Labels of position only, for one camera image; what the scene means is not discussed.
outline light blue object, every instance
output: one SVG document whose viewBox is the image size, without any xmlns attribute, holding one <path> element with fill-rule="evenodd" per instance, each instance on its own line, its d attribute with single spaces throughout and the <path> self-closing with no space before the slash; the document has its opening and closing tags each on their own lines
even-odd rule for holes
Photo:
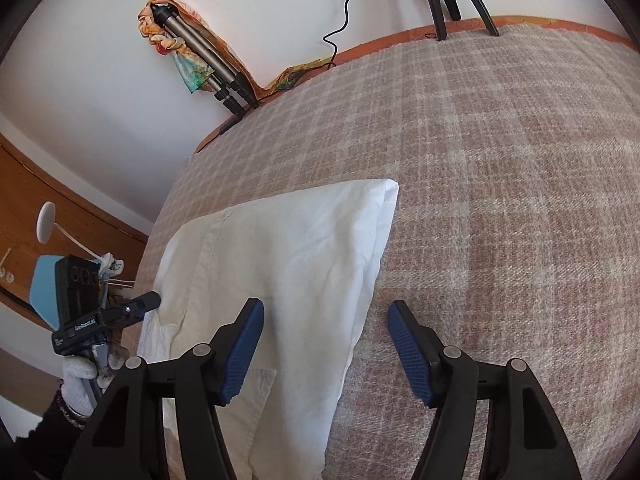
<svg viewBox="0 0 640 480">
<path fill-rule="evenodd" d="M 56 299 L 56 263 L 62 258 L 64 256 L 40 256 L 36 262 L 36 270 L 33 271 L 29 291 L 29 303 L 53 330 L 60 328 Z"/>
<path fill-rule="evenodd" d="M 200 58 L 200 56 L 193 56 L 193 58 L 182 56 L 179 52 L 172 50 L 171 57 L 184 81 L 187 85 L 189 92 L 192 94 L 200 89 L 205 81 L 213 74 L 213 70 Z"/>
<path fill-rule="evenodd" d="M 429 406 L 433 397 L 430 386 L 431 367 L 395 303 L 389 306 L 386 322 L 414 395 L 422 400 L 425 406 Z"/>
<path fill-rule="evenodd" d="M 228 404 L 233 397 L 240 393 L 242 382 L 249 369 L 251 359 L 264 326 L 264 305 L 256 301 L 251 314 L 242 327 L 234 347 L 226 360 L 225 382 L 220 390 L 220 396 Z"/>
</svg>

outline black sleeve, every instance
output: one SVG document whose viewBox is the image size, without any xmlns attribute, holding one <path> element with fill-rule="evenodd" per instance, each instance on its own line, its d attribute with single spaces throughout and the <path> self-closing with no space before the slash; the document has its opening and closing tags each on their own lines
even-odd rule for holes
<svg viewBox="0 0 640 480">
<path fill-rule="evenodd" d="M 49 480 L 60 480 L 85 420 L 73 413 L 56 392 L 38 427 L 15 444 L 31 467 Z"/>
<path fill-rule="evenodd" d="M 640 431 L 607 480 L 636 480 L 640 478 Z"/>
</svg>

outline plaid blanket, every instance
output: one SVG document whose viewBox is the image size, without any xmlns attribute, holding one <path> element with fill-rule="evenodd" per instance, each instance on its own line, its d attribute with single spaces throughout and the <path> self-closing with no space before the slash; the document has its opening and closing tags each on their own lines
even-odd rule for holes
<svg viewBox="0 0 640 480">
<path fill-rule="evenodd" d="M 433 413 L 386 331 L 396 298 L 475 359 L 526 360 L 585 480 L 604 478 L 640 428 L 640 56 L 583 32 L 500 32 L 393 46 L 260 108 L 191 157 L 149 238 L 139 292 L 193 218 L 332 182 L 399 182 L 325 478 L 409 478 L 426 440 Z M 484 404 L 468 478 L 485 427 Z"/>
</svg>

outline white glove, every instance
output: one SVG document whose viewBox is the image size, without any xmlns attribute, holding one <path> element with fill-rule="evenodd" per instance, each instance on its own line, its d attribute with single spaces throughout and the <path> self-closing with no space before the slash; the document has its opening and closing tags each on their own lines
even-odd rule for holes
<svg viewBox="0 0 640 480">
<path fill-rule="evenodd" d="M 65 357 L 62 363 L 63 383 L 60 393 L 67 407 L 79 416 L 89 417 L 94 408 L 91 406 L 89 395 L 84 389 L 82 379 L 95 379 L 97 377 L 98 386 L 104 391 L 109 387 L 115 372 L 122 367 L 128 357 L 129 351 L 126 348 L 117 343 L 112 343 L 108 359 L 109 366 L 100 370 L 100 374 L 98 374 L 95 364 L 85 357 L 77 355 Z"/>
</svg>

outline black clamp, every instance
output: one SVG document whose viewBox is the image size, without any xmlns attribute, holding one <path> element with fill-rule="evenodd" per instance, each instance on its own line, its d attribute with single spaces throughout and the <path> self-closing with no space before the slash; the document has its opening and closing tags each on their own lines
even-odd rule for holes
<svg viewBox="0 0 640 480">
<path fill-rule="evenodd" d="M 580 480 L 562 425 L 523 360 L 474 361 L 418 324 L 402 300 L 389 306 L 388 330 L 414 394 L 436 408 L 413 480 L 463 477 L 479 399 L 490 400 L 479 480 Z"/>
<path fill-rule="evenodd" d="M 180 450 L 190 480 L 236 480 L 216 416 L 240 392 L 264 325 L 249 298 L 233 324 L 180 358 L 130 357 L 87 422 L 63 480 L 168 480 L 162 398 L 175 399 Z"/>
</svg>

